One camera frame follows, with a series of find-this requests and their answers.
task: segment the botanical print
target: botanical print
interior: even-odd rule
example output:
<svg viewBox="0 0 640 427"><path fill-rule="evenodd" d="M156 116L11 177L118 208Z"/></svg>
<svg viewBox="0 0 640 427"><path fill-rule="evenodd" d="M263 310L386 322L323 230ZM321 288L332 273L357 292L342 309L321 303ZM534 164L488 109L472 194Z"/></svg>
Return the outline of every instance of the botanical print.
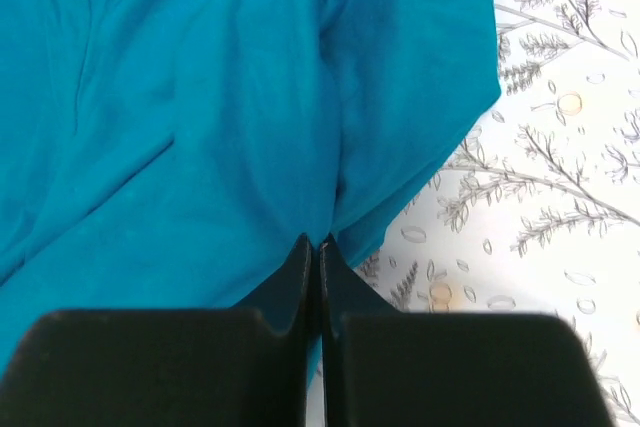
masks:
<svg viewBox="0 0 640 427"><path fill-rule="evenodd" d="M640 0L495 3L502 99L357 272L403 311L560 316L640 426Z"/></svg>

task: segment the plant branch illustration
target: plant branch illustration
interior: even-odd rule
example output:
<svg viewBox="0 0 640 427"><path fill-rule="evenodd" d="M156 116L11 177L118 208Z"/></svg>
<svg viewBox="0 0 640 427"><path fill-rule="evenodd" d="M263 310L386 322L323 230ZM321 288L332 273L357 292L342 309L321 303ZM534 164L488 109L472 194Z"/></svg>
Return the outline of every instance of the plant branch illustration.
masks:
<svg viewBox="0 0 640 427"><path fill-rule="evenodd" d="M629 111L625 114L626 125L615 128L625 146L635 146L640 141L640 109ZM621 184L629 178L632 170L640 169L640 150L631 152L623 151L622 147L613 144L605 145L605 152L602 157L610 163L606 175L615 184ZM636 183L640 184L640 177L632 176Z"/></svg>
<svg viewBox="0 0 640 427"><path fill-rule="evenodd" d="M541 69L546 64L554 61L560 55L569 52L581 43L590 44L603 49L621 59L630 60L629 55L637 54L637 47L634 49L635 41L628 34L623 34L626 38L621 38L623 47L627 53L607 45L594 31L591 25L595 13L600 9L597 0L514 0L520 6L519 9L512 8L500 3L496 4L496 9L523 19L521 22L499 25L498 35L500 41L500 77L507 83L507 94L516 94L528 89L533 82L541 76ZM545 5L553 5L553 10L559 23L546 20L537 15L525 12L525 10L535 9ZM525 39L520 40L520 44L530 57L526 62L515 66L506 66L509 50L504 49L508 42L507 34L511 34L518 29L528 27L532 24L541 25L553 29L557 33L570 35L578 40L573 44L568 44L558 35L541 34L533 36L528 34Z"/></svg>
<svg viewBox="0 0 640 427"><path fill-rule="evenodd" d="M575 318L572 319L571 327L574 332L583 339L582 345L585 354L600 384L600 392L607 403L611 416L614 417L614 420L618 419L623 422L640 425L640 416L632 411L631 397L624 384L618 376L608 375L603 372L603 367L607 360L607 351L602 350L599 353L593 352L593 335L591 332L588 332L586 335L581 335L576 330Z"/></svg>
<svg viewBox="0 0 640 427"><path fill-rule="evenodd" d="M409 309L411 295L418 277L418 263L414 262L406 277L394 289L391 290L389 303L396 309L406 311Z"/></svg>
<svg viewBox="0 0 640 427"><path fill-rule="evenodd" d="M367 260L365 260L356 269L356 273L364 280L369 287L378 287L378 278L380 276L380 251L374 252Z"/></svg>
<svg viewBox="0 0 640 427"><path fill-rule="evenodd" d="M438 216L444 220L453 232L460 232L467 223L471 209L479 200L489 206L503 199L517 198L522 202L526 196L534 196L543 190L556 191L573 197L573 208L567 212L543 209L536 220L522 219L524 230L516 238L512 250L520 256L527 252L528 243L537 241L545 247L552 236L561 229L573 231L586 225L589 234L597 232L604 236L609 227L621 223L630 223L640 227L640 220L627 212L595 197L585 187L584 166L575 161L575 169L565 167L553 146L553 135L545 135L528 126L523 126L518 135L518 145L532 160L541 159L550 177L539 177L517 172L506 161L498 167L497 157L487 160L482 145L477 139L465 140L454 154L453 159L442 171L460 171L466 175L460 181L460 190L456 198L439 198L443 208ZM488 174L488 180L481 182L477 174Z"/></svg>

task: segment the blue cloth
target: blue cloth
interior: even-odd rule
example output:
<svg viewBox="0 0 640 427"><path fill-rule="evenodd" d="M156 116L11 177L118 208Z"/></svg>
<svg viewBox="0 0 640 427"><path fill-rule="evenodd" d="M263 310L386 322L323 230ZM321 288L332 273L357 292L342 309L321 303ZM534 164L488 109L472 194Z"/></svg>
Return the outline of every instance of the blue cloth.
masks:
<svg viewBox="0 0 640 427"><path fill-rule="evenodd" d="M0 0L0 372L62 308L351 265L499 95L492 0Z"/></svg>

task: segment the black plastic piece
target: black plastic piece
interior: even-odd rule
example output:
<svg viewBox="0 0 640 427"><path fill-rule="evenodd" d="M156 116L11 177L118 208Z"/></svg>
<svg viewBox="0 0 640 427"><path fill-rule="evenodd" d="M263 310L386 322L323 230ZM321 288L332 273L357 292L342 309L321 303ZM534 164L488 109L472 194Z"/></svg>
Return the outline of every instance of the black plastic piece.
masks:
<svg viewBox="0 0 640 427"><path fill-rule="evenodd" d="M320 249L327 425L612 426L583 347L544 315L405 314Z"/></svg>
<svg viewBox="0 0 640 427"><path fill-rule="evenodd" d="M0 385L7 427L304 425L312 247L228 310L60 311Z"/></svg>
<svg viewBox="0 0 640 427"><path fill-rule="evenodd" d="M329 427L610 427L580 341L542 315L406 314L302 236L227 310L60 311L0 384L0 427L300 427L322 331Z"/></svg>

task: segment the teal garment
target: teal garment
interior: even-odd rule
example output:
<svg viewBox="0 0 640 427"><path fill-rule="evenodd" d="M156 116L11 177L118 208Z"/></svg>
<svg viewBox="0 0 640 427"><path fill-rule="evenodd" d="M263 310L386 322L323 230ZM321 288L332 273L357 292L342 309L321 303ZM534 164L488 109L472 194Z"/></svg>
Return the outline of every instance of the teal garment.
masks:
<svg viewBox="0 0 640 427"><path fill-rule="evenodd" d="M0 0L0 372L66 308L350 263L499 96L493 0Z"/></svg>

